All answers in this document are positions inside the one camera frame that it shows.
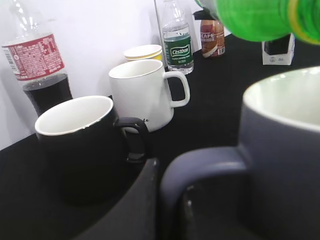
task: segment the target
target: yellow cup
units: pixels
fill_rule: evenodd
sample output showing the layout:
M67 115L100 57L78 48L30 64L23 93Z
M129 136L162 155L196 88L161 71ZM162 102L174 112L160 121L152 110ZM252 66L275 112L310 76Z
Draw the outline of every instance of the yellow cup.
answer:
M124 52L127 61L135 61L142 59L156 59L162 61L162 47L160 45L149 44L133 47Z

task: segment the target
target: black table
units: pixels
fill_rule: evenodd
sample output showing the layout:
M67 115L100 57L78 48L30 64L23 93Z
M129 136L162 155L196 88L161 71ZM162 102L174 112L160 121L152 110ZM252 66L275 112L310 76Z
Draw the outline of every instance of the black table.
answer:
M232 35L226 38L223 57L203 59L201 53L196 52L194 71L187 76L190 103L176 108L172 121L151 134L154 155L160 161L160 176L182 153L236 145L245 89L274 74L320 65L318 56L320 47L298 41L291 66L263 66L261 44ZM182 99L181 83L172 79L169 84L173 99ZM0 152L1 240L71 239L97 222L110 208L109 204L69 206L50 195L39 181L45 167L44 158L35 135ZM197 215L197 209L205 211L206 207L195 204L194 214Z

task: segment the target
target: green bottle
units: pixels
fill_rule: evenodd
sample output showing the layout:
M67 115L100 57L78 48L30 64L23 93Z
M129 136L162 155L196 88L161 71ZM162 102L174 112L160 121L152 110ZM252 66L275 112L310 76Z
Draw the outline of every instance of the green bottle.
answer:
M196 0L235 36L254 42L293 32L320 45L320 0Z

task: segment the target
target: plastic bottle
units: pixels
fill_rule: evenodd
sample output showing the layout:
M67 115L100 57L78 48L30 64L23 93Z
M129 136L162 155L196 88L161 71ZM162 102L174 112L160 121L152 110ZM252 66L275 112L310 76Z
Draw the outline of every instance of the plastic bottle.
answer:
M177 0L164 0L162 33L170 71L189 74L194 69L189 24Z
M320 45L320 0L196 0L239 38L262 42L293 32Z
M16 38L1 46L23 91L40 116L72 99L68 75L55 37L28 0L8 0Z

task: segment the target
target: white mug handle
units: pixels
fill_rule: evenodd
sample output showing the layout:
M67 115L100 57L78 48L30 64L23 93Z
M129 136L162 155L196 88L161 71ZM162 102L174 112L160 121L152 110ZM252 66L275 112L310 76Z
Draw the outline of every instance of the white mug handle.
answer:
M181 100L181 101L171 101L170 106L172 108L179 108L179 107L183 107L183 106L187 105L190 101L190 88L189 88L189 84L188 84L186 76L179 71L169 71L169 72L165 72L163 74L163 78L164 79L178 78L181 80L182 85L183 85L185 99Z

